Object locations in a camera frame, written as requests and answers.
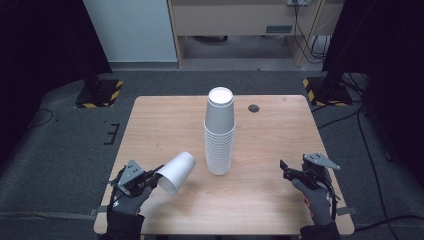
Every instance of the black glove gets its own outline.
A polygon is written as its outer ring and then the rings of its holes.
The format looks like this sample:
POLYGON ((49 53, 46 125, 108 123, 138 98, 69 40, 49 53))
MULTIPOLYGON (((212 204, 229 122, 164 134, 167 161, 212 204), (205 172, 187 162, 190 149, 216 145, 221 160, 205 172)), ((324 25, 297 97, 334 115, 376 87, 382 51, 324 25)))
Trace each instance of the black glove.
POLYGON ((330 215, 331 198, 327 189, 322 187, 309 189, 298 179, 293 179, 292 184, 305 195, 305 202, 315 225, 327 225, 333 221, 330 215))
POLYGON ((339 240, 340 234, 336 223, 330 215, 331 197, 325 188, 312 190, 298 179, 293 179, 295 188, 305 195, 305 202, 311 211, 311 218, 315 226, 305 226, 300 229, 303 240, 339 240))
POLYGON ((141 194, 128 196, 117 186, 113 189, 113 198, 108 206, 108 231, 118 231, 140 234, 144 216, 139 215, 141 205, 149 198, 153 189, 157 187, 159 177, 152 177, 145 184, 141 194))

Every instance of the wall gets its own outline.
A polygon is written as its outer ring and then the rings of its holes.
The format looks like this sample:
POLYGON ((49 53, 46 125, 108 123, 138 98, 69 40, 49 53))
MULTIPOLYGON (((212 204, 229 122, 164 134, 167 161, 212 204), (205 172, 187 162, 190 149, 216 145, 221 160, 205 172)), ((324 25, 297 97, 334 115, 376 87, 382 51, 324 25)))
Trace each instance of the wall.
POLYGON ((166 0, 84 0, 109 62, 177 62, 166 0))

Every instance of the stack of paper cups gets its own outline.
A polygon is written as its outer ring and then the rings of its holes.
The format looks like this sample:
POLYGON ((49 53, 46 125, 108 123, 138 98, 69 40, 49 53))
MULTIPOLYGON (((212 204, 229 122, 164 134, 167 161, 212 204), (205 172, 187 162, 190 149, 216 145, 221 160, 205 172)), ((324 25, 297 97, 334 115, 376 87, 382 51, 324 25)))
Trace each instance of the stack of paper cups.
POLYGON ((208 170, 223 175, 231 168, 235 131, 233 93, 223 87, 209 92, 205 117, 205 152, 208 170))

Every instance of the yellow and black hazard tape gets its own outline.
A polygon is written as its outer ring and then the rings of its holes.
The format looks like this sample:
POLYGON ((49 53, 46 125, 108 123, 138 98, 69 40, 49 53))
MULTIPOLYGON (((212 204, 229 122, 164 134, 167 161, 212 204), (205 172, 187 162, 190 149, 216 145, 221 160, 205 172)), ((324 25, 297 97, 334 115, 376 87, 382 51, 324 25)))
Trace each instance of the yellow and black hazard tape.
POLYGON ((122 84, 124 84, 124 81, 118 81, 116 83, 115 90, 113 94, 111 95, 109 101, 102 102, 102 103, 86 102, 86 103, 78 104, 76 107, 77 108, 111 107, 115 103, 115 100, 118 97, 119 92, 121 91, 122 84))
POLYGON ((306 93, 308 94, 309 101, 312 105, 317 106, 349 106, 350 102, 340 101, 340 100, 331 100, 331 101, 322 101, 316 99, 316 94, 314 93, 311 85, 309 84, 308 79, 303 79, 303 86, 305 87, 306 93))

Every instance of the gray carpet floor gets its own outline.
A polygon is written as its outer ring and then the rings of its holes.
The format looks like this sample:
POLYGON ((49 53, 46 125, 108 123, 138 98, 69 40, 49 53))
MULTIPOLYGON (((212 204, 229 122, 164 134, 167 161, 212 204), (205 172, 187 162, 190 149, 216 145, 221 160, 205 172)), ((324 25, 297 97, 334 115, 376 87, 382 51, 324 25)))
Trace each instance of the gray carpet floor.
MULTIPOLYGON (((302 80, 320 72, 291 71, 137 71, 115 72, 124 81, 112 107, 80 109, 74 101, 83 86, 77 81, 44 97, 40 111, 17 146, 12 164, 0 179, 0 239, 96 239, 93 220, 38 217, 4 217, 6 213, 49 212, 88 215, 96 208, 109 180, 136 97, 142 95, 207 95, 223 86, 236 95, 300 94, 302 80), (113 144, 113 124, 119 131, 113 144)), ((352 97, 359 96, 351 92, 352 97)), ((342 166, 336 173, 350 207, 355 228, 384 220, 376 176, 359 130, 358 119, 381 185, 388 217, 424 217, 424 188, 402 163, 388 162, 370 120, 360 113, 325 124, 357 111, 361 103, 346 107, 311 106, 328 156, 342 166)), ((391 222, 398 239, 423 239, 424 222, 391 222)), ((344 236, 347 240, 396 239, 387 224, 344 236)))

